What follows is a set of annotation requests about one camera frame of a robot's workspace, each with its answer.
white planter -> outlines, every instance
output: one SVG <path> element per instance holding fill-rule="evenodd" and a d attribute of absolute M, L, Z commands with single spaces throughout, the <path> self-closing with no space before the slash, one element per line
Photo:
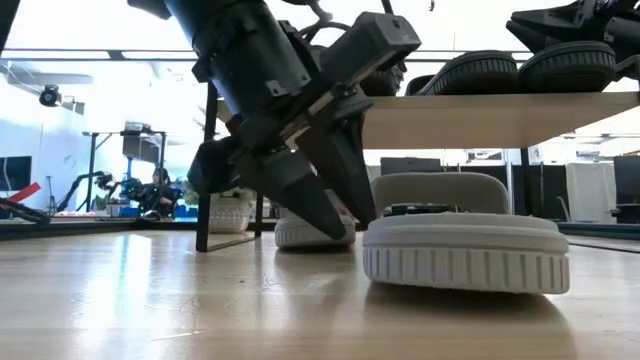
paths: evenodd
<path fill-rule="evenodd" d="M 239 234 L 247 230 L 251 201 L 234 198 L 212 198 L 209 211 L 209 232 Z"/>

textured sole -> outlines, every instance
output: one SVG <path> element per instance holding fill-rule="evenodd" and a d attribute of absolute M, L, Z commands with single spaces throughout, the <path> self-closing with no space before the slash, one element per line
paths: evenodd
<path fill-rule="evenodd" d="M 600 92 L 614 80 L 615 68 L 615 53 L 606 44 L 560 44 L 525 63 L 518 81 L 523 93 Z"/>
<path fill-rule="evenodd" d="M 425 87 L 433 79 L 435 75 L 423 75 L 414 78 L 407 84 L 407 89 L 404 91 L 404 96 L 418 95 L 418 92 Z"/>
<path fill-rule="evenodd" d="M 511 55 L 477 51 L 451 60 L 416 95 L 511 94 L 517 84 L 518 66 Z"/>
<path fill-rule="evenodd" d="M 563 294 L 569 290 L 564 254 L 436 247 L 367 247 L 372 281 L 443 289 Z"/>
<path fill-rule="evenodd" d="M 287 216 L 278 220 L 275 228 L 276 246 L 279 248 L 296 248 L 309 246 L 349 246 L 356 241 L 356 226 L 349 216 L 340 216 L 347 230 L 341 240 L 334 240 L 309 225 L 306 221 Z"/>

wooden table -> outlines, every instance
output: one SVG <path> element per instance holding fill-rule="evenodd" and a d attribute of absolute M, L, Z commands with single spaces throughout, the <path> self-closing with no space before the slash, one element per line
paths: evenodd
<path fill-rule="evenodd" d="M 0 359 L 635 360 L 638 255 L 572 247 L 571 291 L 504 296 L 371 283 L 360 241 L 209 254 L 193 232 L 2 243 Z M 227 241 L 212 237 L 214 243 Z"/>
<path fill-rule="evenodd" d="M 372 100 L 363 133 L 365 149 L 520 149 L 527 215 L 536 215 L 529 147 L 640 105 L 637 92 Z M 223 122 L 231 117 L 224 101 L 218 101 L 217 110 Z M 256 223 L 260 228 L 260 219 Z"/>

security camera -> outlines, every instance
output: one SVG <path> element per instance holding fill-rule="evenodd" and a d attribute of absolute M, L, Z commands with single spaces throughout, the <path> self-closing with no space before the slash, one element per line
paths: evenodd
<path fill-rule="evenodd" d="M 58 91 L 58 85 L 45 85 L 40 94 L 40 104 L 46 107 L 57 107 L 62 104 L 62 94 Z"/>

shoe sole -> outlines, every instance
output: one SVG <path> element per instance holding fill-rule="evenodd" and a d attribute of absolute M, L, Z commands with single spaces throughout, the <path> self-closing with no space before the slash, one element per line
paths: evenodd
<path fill-rule="evenodd" d="M 449 61 L 415 95 L 513 94 L 518 66 L 505 52 L 474 51 Z"/>
<path fill-rule="evenodd" d="M 523 93 L 600 92 L 616 76 L 616 55 L 607 44 L 578 41 L 536 54 L 519 70 Z"/>

